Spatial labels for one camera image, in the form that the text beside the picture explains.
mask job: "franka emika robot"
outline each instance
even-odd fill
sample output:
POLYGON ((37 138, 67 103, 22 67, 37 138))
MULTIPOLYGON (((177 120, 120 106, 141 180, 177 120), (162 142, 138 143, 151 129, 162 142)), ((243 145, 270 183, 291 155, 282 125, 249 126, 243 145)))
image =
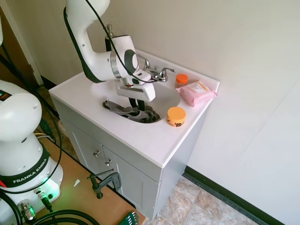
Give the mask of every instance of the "franka emika robot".
MULTIPOLYGON (((111 52, 92 50, 86 29, 99 19, 97 16, 106 11, 109 3, 110 0, 66 1, 66 26, 85 75, 94 83, 117 79, 118 95, 150 102, 155 98, 152 78, 139 68, 130 36, 112 38, 114 50, 111 52)), ((41 199, 48 197, 52 202, 59 197, 63 179, 62 167, 33 133, 41 115, 41 104, 34 95, 12 83, 0 81, 0 191, 6 192, 28 221, 44 208, 41 199)), ((11 207, 0 199, 2 224, 17 223, 11 207)))

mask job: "faucet handle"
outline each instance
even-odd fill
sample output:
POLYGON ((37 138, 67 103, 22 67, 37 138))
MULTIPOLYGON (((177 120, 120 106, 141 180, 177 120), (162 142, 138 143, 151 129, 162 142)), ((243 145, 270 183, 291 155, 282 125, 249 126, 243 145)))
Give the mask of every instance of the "faucet handle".
POLYGON ((143 70, 145 70, 145 69, 150 69, 150 68, 151 68, 150 62, 149 62, 149 60, 148 60, 147 58, 141 56, 140 54, 137 54, 137 57, 140 57, 140 58, 142 58, 143 60, 145 60, 145 66, 144 66, 144 69, 143 69, 143 70))
POLYGON ((167 70, 170 70, 170 71, 173 72, 173 73, 176 72, 175 69, 165 67, 165 68, 163 68, 163 69, 160 71, 159 77, 158 77, 158 81, 160 81, 160 82, 166 82, 166 81, 168 80, 167 70))

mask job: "wipes package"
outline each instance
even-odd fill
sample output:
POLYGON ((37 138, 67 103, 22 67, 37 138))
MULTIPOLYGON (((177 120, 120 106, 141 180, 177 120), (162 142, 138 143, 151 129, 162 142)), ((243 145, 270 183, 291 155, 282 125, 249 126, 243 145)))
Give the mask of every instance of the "wipes package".
POLYGON ((216 92, 212 91, 201 81, 197 81, 181 88, 176 89, 186 102, 194 107, 195 105, 208 101, 217 96, 216 92))

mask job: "towel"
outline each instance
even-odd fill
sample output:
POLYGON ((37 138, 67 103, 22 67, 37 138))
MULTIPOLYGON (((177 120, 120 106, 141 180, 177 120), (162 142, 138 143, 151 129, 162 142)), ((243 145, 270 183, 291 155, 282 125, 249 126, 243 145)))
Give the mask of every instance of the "towel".
POLYGON ((120 116, 140 123, 153 123, 160 119, 160 116, 149 105, 145 106, 145 110, 139 110, 137 107, 122 107, 114 102, 106 100, 103 102, 103 107, 120 116))

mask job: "sink basin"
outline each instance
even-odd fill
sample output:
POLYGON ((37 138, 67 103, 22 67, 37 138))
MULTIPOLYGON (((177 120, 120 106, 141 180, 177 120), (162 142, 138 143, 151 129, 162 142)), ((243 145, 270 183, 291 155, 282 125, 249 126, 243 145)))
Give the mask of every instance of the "sink basin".
MULTIPOLYGON (((91 93, 94 97, 100 99, 100 103, 109 99, 110 101, 123 107, 131 107, 127 97, 117 95, 115 90, 116 82, 118 81, 107 81, 103 83, 92 84, 90 89, 91 93)), ((169 108, 178 106, 180 102, 180 95, 175 88, 170 89, 164 86, 164 84, 161 82, 155 82, 153 85, 156 95, 155 99, 146 104, 153 108, 153 110, 160 116, 161 120, 167 117, 169 108)))

